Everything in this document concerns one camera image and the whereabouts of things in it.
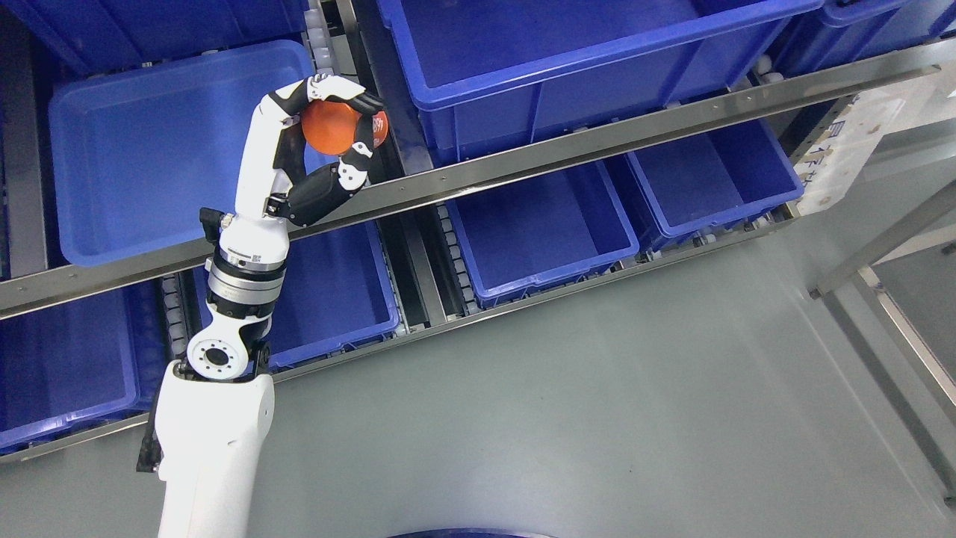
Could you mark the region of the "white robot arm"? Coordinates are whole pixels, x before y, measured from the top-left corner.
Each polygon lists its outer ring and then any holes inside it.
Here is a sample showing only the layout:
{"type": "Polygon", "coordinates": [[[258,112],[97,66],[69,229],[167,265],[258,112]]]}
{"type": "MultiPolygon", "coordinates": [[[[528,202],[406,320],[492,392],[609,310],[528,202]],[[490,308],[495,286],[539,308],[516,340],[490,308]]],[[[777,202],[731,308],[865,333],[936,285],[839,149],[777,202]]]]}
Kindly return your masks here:
{"type": "Polygon", "coordinates": [[[211,321],[168,365],[153,424],[165,484],[161,537],[243,537],[276,406],[267,333],[286,265],[206,262],[211,321]]]}

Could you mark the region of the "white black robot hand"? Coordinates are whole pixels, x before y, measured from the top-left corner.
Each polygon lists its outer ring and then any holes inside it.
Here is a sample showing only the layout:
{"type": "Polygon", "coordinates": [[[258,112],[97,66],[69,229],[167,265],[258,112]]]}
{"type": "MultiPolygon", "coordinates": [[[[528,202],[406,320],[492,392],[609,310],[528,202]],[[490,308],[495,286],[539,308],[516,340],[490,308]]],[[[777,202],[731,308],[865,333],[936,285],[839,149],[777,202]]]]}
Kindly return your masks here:
{"type": "Polygon", "coordinates": [[[267,93],[253,109],[229,211],[202,208],[213,247],[205,269],[264,280],[286,265],[290,227],[308,227],[353,198],[366,184],[385,105],[364,86],[322,72],[267,93]],[[317,103],[356,114],[346,146],[327,166],[308,173],[303,125],[317,103]]]}

